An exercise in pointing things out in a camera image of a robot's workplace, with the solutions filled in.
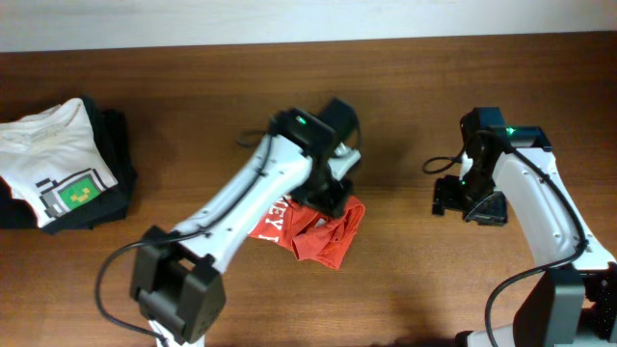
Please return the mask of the orange printed t-shirt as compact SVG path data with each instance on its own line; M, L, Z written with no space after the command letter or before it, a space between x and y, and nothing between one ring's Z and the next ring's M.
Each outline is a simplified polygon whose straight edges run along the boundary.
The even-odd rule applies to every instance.
M269 207L249 236L291 251L298 261L313 260L338 270L365 211L365 205L352 196L340 218L328 217L286 195Z

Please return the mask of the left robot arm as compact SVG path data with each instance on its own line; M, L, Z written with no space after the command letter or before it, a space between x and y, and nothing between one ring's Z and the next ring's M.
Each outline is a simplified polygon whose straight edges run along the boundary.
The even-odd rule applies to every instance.
M226 303L223 274L276 200L342 216L360 160L344 143L360 130L354 111L328 107L275 115L254 155L201 210L170 232L151 227L136 252L130 295L160 346L201 346Z

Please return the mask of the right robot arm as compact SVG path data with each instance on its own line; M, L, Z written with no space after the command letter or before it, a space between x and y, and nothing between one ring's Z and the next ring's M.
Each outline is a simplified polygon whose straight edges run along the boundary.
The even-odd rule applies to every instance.
M463 132L450 158L461 171L435 173L432 212L500 227L513 209L534 267L500 283L484 308L484 329L460 332L458 346L613 346L616 343L616 258L585 224L539 127L484 126ZM496 298L532 276L538 281L512 323L495 327Z

